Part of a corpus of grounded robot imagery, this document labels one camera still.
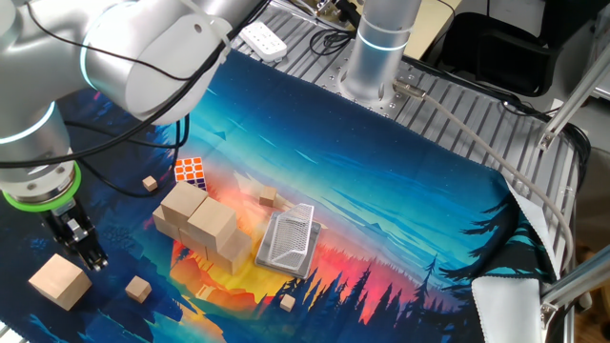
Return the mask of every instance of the wooden block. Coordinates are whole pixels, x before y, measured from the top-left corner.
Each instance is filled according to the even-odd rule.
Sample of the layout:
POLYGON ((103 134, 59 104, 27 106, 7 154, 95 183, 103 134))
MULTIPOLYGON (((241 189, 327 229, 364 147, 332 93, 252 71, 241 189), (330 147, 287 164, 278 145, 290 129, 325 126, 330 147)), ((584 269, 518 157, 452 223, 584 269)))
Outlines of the wooden block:
POLYGON ((148 283, 148 281, 143 280, 139 276, 134 276, 132 282, 127 285, 125 292, 128 297, 141 304, 146 300, 146 297, 149 296, 152 290, 153 288, 151 288, 151 284, 148 283))
POLYGON ((189 218, 188 233, 192 239, 218 252, 237 230, 235 210, 207 198, 189 218))
POLYGON ((273 207, 276 195, 277 189, 265 186, 263 192, 260 194, 260 198, 258 198, 258 204, 273 207))
POLYGON ((152 220, 154 220, 154 225, 156 226, 156 229, 159 232, 167 235, 168 237, 172 238, 173 240, 177 240, 178 242, 181 242, 180 231, 179 231, 178 227, 176 227, 172 223, 168 223, 165 220, 165 215, 163 215, 163 210, 161 209, 160 206, 158 208, 156 208, 156 210, 154 210, 154 212, 152 213, 152 220))
POLYGON ((156 180, 152 176, 149 176, 142 180, 142 184, 148 192, 156 190, 156 180))
POLYGON ((188 221, 208 193, 186 182, 178 182, 161 201, 165 220, 178 228, 188 230, 188 221))
POLYGON ((185 247, 198 254, 201 258, 208 259, 208 250, 206 249, 206 246, 194 240, 188 232, 185 232, 182 229, 180 229, 180 242, 182 242, 185 247))
POLYGON ((235 230, 219 252, 208 249, 208 260, 216 266, 235 275, 252 252, 252 238, 240 230, 235 230))
POLYGON ((69 311, 92 285, 83 270, 58 254, 51 257, 31 277, 30 283, 66 311, 69 311))
POLYGON ((295 299, 287 294, 282 297, 282 301, 279 303, 279 307, 286 312, 292 311, 294 305, 295 299))

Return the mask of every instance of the colorful mat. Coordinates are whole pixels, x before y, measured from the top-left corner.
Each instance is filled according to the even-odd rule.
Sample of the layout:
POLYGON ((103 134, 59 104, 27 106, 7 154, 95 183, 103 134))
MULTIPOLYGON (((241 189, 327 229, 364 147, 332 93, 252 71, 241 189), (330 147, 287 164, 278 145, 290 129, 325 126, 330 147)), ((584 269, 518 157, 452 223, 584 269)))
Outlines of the colorful mat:
MULTIPOLYGON (((58 102, 66 119, 120 132, 135 120, 95 91, 58 102)), ((173 142, 173 128, 150 128, 173 142)), ((81 150, 107 139, 71 130, 81 150)), ((231 276, 159 233, 154 199, 130 199, 85 172, 80 198, 110 257, 65 312, 28 279, 55 252, 37 216, 0 205, 0 319, 33 342, 482 342, 471 292, 481 275, 552 281, 546 251, 499 173, 357 104, 233 52, 192 113, 181 157, 203 158, 210 196, 234 208, 253 254, 231 276), (273 209, 315 206, 322 233, 309 278, 258 268, 273 209), (134 275, 152 284, 140 305, 134 275), (290 313, 281 296, 296 299, 290 313)), ((172 154, 122 145, 89 159, 142 190, 172 154)), ((77 259, 72 259, 79 266, 77 259)))

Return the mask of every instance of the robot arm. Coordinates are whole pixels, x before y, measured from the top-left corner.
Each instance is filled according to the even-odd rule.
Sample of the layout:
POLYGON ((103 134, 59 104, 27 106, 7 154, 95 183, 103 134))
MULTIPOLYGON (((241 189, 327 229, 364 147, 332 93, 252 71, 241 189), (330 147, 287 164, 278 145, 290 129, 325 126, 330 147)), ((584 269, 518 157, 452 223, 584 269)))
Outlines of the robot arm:
MULTIPOLYGON (((246 2, 253 8, 261 1, 246 2)), ((74 91, 95 88, 140 120, 167 105, 202 62, 228 43, 229 22, 200 6, 191 0, 39 0, 15 7, 0 0, 0 161, 71 153, 54 101, 74 91)), ((190 112, 222 62, 217 59, 154 124, 190 112)), ((90 269, 100 269, 107 256, 75 196, 79 183, 72 161, 0 169, 5 198, 17 209, 39 212, 57 241, 78 252, 90 269)))

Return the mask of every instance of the white remote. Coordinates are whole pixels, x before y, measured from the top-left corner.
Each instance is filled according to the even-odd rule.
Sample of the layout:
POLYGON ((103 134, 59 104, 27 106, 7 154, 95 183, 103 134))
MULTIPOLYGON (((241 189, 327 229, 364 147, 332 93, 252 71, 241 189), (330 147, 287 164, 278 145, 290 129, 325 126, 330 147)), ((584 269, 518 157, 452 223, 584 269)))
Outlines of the white remote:
POLYGON ((245 27, 239 33, 239 38, 243 39, 265 62, 279 62, 286 56, 288 50, 286 43, 282 42, 273 31, 261 22, 253 22, 245 27))

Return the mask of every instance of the rubik's cube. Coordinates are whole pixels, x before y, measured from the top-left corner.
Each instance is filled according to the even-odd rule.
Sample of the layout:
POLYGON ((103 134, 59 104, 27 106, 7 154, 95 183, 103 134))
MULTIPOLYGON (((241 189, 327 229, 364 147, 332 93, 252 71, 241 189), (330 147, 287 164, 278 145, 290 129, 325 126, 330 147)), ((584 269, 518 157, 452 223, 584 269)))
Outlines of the rubik's cube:
POLYGON ((207 190, 201 157, 177 160, 175 163, 174 173, 176 181, 186 181, 204 191, 207 190))

